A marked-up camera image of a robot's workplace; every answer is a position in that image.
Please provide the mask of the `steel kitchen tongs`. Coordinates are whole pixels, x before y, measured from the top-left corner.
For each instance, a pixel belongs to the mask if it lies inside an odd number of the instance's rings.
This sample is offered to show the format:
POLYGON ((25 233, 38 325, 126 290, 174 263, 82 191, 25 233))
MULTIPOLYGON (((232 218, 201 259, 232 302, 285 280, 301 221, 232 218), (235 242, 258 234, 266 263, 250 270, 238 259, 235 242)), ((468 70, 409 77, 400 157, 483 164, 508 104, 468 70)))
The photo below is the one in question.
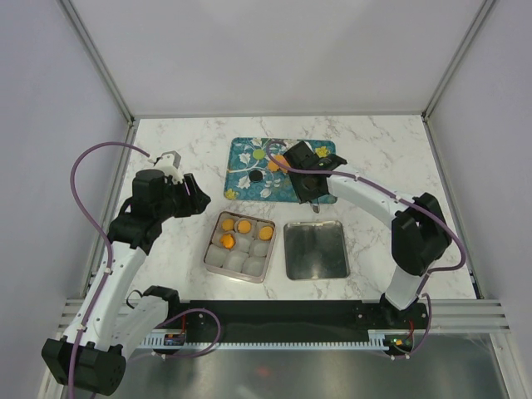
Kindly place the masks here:
POLYGON ((315 214, 319 214, 320 213, 320 206, 319 206, 318 202, 316 202, 316 203, 310 202, 310 206, 311 206, 311 209, 313 210, 313 212, 315 214))

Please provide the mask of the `orange cookie small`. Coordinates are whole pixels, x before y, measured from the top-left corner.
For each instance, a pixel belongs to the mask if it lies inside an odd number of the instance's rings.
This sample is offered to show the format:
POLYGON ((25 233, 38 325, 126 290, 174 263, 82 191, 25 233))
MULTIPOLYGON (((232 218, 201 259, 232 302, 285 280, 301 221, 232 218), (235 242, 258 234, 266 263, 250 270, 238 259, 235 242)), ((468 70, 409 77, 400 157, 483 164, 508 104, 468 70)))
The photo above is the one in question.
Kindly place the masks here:
POLYGON ((227 218, 222 221, 221 228, 223 231, 231 231, 234 230, 235 221, 233 219, 227 218))

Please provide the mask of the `orange round cookie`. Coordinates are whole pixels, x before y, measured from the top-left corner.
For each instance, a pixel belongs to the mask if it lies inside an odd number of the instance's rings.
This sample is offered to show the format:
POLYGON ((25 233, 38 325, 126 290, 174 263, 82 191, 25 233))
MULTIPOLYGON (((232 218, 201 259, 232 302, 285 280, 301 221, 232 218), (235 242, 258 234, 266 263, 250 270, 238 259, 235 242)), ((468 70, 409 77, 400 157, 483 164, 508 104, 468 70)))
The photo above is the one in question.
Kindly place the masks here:
POLYGON ((259 239, 269 241, 273 237, 273 227, 266 225, 259 230, 259 239))

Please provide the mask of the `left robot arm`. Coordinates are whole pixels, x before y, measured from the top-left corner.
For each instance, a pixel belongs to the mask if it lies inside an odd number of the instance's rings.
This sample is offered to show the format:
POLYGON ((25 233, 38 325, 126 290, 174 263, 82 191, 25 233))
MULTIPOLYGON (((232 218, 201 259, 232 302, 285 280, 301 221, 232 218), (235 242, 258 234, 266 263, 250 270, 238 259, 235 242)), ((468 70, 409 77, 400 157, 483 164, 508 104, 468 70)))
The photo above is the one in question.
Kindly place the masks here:
POLYGON ((161 286, 150 286, 127 317, 118 316, 132 279, 162 233, 162 224, 201 214, 209 202, 192 174, 174 182, 157 169, 136 173, 132 196, 106 235, 107 259, 79 313, 61 338, 49 338, 42 347, 42 359, 56 382, 110 396, 122 381, 127 359, 151 330, 180 322, 178 292, 161 286))

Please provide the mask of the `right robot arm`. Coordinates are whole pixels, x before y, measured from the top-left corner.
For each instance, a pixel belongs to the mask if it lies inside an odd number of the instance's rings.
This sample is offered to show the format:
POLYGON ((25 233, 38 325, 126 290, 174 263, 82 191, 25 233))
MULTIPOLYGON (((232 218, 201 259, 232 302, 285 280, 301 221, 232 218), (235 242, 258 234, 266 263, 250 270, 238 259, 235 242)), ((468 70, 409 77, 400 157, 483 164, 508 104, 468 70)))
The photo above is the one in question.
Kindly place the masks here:
POLYGON ((399 328, 411 315, 409 307, 416 301, 427 270, 451 245, 436 197, 387 189, 364 177, 342 157, 321 157, 305 142, 285 151, 283 158, 301 203, 332 195, 363 209, 390 229, 396 269, 379 310, 385 325, 399 328))

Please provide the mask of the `orange cookie in pile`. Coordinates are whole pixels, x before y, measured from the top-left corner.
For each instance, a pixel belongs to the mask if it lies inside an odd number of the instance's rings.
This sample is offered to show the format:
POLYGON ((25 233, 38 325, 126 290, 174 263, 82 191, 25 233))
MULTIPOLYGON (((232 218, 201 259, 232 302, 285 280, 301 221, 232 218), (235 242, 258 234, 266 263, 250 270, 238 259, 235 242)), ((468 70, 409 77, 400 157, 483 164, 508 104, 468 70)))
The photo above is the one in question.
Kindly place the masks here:
POLYGON ((275 155, 273 159, 271 159, 268 162, 268 169, 272 172, 281 171, 282 173, 286 174, 287 165, 288 165, 288 162, 285 160, 285 158, 282 155, 275 155))

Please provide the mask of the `black round cookie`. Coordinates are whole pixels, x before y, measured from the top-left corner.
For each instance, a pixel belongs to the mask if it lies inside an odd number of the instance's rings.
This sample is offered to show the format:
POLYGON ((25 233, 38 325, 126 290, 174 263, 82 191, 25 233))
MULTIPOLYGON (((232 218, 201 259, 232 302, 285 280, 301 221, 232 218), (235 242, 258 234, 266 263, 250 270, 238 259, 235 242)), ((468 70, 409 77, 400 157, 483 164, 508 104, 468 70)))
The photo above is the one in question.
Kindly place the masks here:
POLYGON ((264 174, 261 170, 251 170, 249 172, 249 179, 253 183, 259 183, 264 179, 264 174))

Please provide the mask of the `light green cookie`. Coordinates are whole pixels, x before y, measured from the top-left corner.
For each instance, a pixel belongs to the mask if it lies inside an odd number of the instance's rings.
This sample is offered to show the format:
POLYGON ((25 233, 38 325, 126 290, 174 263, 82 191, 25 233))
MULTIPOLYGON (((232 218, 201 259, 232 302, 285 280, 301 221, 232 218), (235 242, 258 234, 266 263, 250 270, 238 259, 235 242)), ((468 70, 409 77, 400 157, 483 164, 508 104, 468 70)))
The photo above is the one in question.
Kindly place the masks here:
POLYGON ((252 156, 255 160, 262 160, 265 157, 265 152, 261 149, 256 149, 253 151, 252 156))

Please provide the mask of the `teal floral tray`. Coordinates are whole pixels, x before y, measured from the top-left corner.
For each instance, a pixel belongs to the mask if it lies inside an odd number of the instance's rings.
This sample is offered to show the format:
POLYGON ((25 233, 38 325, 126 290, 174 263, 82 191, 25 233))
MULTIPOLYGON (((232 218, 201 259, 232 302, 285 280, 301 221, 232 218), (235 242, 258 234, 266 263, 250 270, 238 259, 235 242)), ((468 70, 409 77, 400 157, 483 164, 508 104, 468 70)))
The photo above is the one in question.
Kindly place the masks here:
POLYGON ((286 172, 273 163, 267 153, 279 159, 298 140, 282 139, 271 145, 269 138, 237 137, 231 141, 224 183, 228 200, 297 203, 298 197, 286 172))

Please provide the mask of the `silver tin lid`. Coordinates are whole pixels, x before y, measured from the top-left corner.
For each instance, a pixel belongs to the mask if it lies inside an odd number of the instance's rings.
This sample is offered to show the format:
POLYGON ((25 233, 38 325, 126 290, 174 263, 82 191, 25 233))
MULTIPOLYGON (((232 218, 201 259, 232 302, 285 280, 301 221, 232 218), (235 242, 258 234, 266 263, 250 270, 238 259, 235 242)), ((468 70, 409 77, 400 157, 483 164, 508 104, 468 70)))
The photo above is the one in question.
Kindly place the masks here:
POLYGON ((350 274, 339 221, 288 223, 283 227, 283 246, 290 280, 346 278, 350 274))

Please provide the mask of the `cookie tin with liners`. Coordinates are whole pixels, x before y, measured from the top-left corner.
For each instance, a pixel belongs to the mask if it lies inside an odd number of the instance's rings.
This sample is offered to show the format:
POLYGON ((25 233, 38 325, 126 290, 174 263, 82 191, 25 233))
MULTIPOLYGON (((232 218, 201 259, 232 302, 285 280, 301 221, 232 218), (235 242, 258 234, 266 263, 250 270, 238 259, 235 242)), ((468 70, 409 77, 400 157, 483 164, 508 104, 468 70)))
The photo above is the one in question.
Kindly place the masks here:
POLYGON ((272 220, 223 211, 219 214, 210 233, 202 258, 205 268, 211 273, 248 283, 262 283, 273 253, 277 226, 272 220), (235 221, 234 230, 223 231, 221 223, 230 218, 235 221), (253 228, 248 234, 237 231, 237 223, 246 219, 253 228), (259 230, 269 225, 273 227, 273 237, 269 241, 259 239, 259 230), (222 246, 219 239, 223 234, 232 234, 236 244, 232 249, 222 246))

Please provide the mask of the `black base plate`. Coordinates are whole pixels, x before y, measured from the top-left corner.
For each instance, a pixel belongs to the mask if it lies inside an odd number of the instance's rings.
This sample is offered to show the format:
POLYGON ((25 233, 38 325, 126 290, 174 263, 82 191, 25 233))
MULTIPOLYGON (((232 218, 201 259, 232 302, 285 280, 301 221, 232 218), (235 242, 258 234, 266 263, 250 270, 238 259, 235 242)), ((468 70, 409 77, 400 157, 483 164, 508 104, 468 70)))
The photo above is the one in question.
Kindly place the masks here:
POLYGON ((170 306, 170 316, 204 308, 218 317, 219 340, 251 342, 358 341, 371 330, 421 331, 428 325, 424 303, 406 311, 358 300, 195 300, 170 306))

